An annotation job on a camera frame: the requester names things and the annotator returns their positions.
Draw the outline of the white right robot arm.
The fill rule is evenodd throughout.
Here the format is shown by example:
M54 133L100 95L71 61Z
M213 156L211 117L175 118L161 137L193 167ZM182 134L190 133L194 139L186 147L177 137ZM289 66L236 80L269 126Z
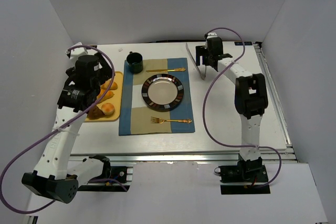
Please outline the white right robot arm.
M237 165L223 166L218 173L223 183L253 183L263 168L259 142L261 119L268 106L265 77L251 73L224 53L223 41L215 32L207 33L205 39L204 46L196 47L196 66L210 66L235 85L234 105L242 126Z

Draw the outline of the round bread bun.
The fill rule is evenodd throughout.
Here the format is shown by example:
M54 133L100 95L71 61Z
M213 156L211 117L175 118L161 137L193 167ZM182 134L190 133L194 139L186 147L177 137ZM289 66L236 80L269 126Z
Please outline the round bread bun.
M104 115L113 115L115 112L115 107L112 103L104 103L101 106L101 111L104 113Z

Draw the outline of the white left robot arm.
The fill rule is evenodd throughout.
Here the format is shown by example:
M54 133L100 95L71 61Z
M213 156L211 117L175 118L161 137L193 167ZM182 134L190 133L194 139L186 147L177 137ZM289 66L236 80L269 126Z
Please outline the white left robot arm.
M66 71L68 78L57 102L54 133L33 171L22 177L22 184L35 195L65 204L74 199L82 185L111 176L110 160L102 155L90 156L68 169L73 145L90 107L97 104L101 85L114 77L114 68L103 52L97 50L91 55L88 49L90 46L81 43L68 49L73 67Z

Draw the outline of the metal tongs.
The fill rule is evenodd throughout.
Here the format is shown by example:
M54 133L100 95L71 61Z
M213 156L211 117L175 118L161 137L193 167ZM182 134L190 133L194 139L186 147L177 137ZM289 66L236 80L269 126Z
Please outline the metal tongs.
M206 68L204 69L204 71L201 71L201 69L199 68L199 66L196 64L196 60L195 60L195 58L193 57L193 55L192 55L192 53L191 53L191 51L190 51L190 49L189 49L189 46L188 46L188 43L186 42L185 43L185 48L186 48L186 51L187 51L187 53L188 53L188 56L189 56L189 58L191 59L191 61L192 61L192 63L193 63L193 65L194 65L194 67L195 67L195 69L197 70L197 72L198 72L198 74L199 74L199 76L200 76L200 78L201 78L201 80L205 80L205 78L206 78Z

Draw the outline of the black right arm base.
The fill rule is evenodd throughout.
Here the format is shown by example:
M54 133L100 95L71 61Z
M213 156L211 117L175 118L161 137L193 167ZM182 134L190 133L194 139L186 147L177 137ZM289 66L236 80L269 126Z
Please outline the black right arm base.
M214 174L220 177L222 195L262 195L270 194L270 186L259 188L268 182L265 165L260 170L244 174L237 165L218 166Z

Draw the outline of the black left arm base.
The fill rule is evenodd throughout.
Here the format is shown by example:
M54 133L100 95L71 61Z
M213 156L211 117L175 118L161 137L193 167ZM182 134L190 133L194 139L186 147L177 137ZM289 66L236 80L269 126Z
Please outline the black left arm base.
M112 166L109 179L98 183L87 183L79 187L78 191L89 192L127 192L133 176L131 166Z

